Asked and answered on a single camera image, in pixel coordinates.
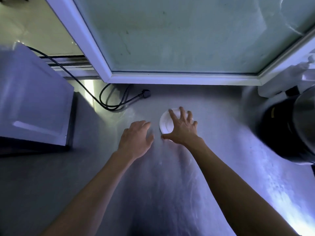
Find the power cord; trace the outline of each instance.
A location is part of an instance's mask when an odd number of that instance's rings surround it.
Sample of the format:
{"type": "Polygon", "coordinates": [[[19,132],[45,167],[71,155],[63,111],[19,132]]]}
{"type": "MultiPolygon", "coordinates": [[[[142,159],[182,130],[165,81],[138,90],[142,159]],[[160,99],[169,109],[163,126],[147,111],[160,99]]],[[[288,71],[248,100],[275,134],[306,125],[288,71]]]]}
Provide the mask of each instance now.
{"type": "Polygon", "coordinates": [[[28,46],[28,48],[29,48],[30,50],[32,50],[32,51],[35,51],[35,52],[37,52],[37,53],[39,53],[39,54],[45,56],[46,58],[50,59],[52,62],[54,62],[55,64],[57,64],[57,65],[58,65],[60,68],[62,68],[68,75],[70,75],[74,80],[76,80],[76,81],[79,83],[79,85],[81,85],[81,86],[85,89],[85,91],[87,91],[87,92],[89,93],[89,95],[91,95],[91,97],[92,97],[100,106],[102,106],[104,109],[106,109],[106,110],[108,110],[108,111],[117,111],[117,110],[120,110],[120,109],[122,109],[122,108],[118,109],[119,107],[122,107],[122,106],[125,105],[126,103],[130,103],[131,101],[133,101],[133,100],[135,100],[135,99],[137,99],[137,98],[141,98],[141,97],[143,97],[143,98],[148,98],[148,97],[151,96],[150,90],[144,89],[144,90],[142,90],[142,92],[141,92],[140,94],[138,94],[137,96],[133,97],[132,99],[129,99],[129,100],[124,101],[125,97],[127,96],[127,93],[129,92],[129,87],[131,86],[131,84],[129,84],[128,87],[126,88],[126,90],[125,90],[125,92],[124,92],[124,95],[123,95],[123,97],[122,97],[122,99],[121,99],[121,101],[120,101],[119,104],[117,104],[117,105],[108,105],[108,104],[105,104],[105,103],[103,103],[101,97],[102,97],[102,94],[103,94],[104,90],[105,90],[108,86],[110,86],[111,84],[107,84],[107,85],[102,89],[102,91],[100,92],[100,97],[99,97],[100,100],[98,100],[94,95],[92,95],[92,94],[90,93],[90,91],[89,91],[76,77],[74,77],[74,76],[73,76],[65,67],[63,67],[60,63],[58,63],[58,62],[55,61],[53,58],[49,57],[48,55],[44,54],[43,52],[41,52],[41,51],[39,51],[39,50],[37,50],[37,49],[34,49],[34,48],[32,48],[32,47],[29,47],[29,46],[28,46]]]}

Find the person's left hand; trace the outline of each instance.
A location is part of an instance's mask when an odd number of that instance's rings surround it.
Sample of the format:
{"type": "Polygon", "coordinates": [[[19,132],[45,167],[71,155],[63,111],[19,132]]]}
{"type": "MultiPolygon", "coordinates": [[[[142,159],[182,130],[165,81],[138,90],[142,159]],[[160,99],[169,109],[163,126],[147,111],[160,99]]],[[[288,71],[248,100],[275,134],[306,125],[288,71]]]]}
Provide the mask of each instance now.
{"type": "Polygon", "coordinates": [[[150,126],[150,122],[133,122],[129,128],[124,130],[118,146],[118,152],[130,156],[131,160],[142,157],[149,150],[154,140],[153,134],[146,139],[150,126]]]}

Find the frosted glass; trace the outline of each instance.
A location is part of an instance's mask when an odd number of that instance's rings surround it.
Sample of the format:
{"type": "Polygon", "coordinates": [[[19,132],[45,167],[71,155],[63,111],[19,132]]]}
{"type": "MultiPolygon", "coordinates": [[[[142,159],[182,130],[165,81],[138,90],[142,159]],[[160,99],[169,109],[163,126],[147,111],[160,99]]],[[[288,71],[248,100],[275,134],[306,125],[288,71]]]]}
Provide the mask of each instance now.
{"type": "Polygon", "coordinates": [[[315,0],[74,0],[112,71],[258,73],[315,0]]]}

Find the hand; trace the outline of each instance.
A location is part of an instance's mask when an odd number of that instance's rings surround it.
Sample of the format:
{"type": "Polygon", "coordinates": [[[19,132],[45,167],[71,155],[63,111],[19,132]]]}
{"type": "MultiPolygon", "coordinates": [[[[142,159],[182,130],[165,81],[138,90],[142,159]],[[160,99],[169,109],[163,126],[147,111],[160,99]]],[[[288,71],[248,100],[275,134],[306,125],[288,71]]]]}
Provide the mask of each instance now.
{"type": "Polygon", "coordinates": [[[175,143],[185,145],[191,138],[197,137],[197,122],[192,123],[192,113],[188,111],[188,117],[186,118],[186,112],[183,107],[180,109],[180,119],[178,119],[173,112],[169,109],[169,114],[174,123],[174,130],[171,133],[163,134],[163,139],[172,140],[175,143]]]}
{"type": "Polygon", "coordinates": [[[133,122],[129,128],[124,130],[119,142],[118,152],[130,156],[131,160],[142,157],[149,150],[154,140],[153,134],[146,139],[150,126],[150,122],[133,122]]]}

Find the white plate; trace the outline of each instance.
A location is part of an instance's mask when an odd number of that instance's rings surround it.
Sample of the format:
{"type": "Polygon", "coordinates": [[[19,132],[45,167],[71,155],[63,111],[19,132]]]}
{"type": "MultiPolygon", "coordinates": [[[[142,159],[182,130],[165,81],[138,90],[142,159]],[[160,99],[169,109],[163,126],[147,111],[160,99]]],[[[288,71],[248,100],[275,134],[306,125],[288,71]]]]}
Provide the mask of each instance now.
{"type": "MultiPolygon", "coordinates": [[[[180,110],[179,108],[172,108],[173,112],[175,113],[176,117],[180,118],[180,110]]],[[[173,120],[171,119],[171,115],[169,114],[168,110],[162,114],[160,118],[160,130],[162,134],[171,133],[174,129],[173,120]]]]}

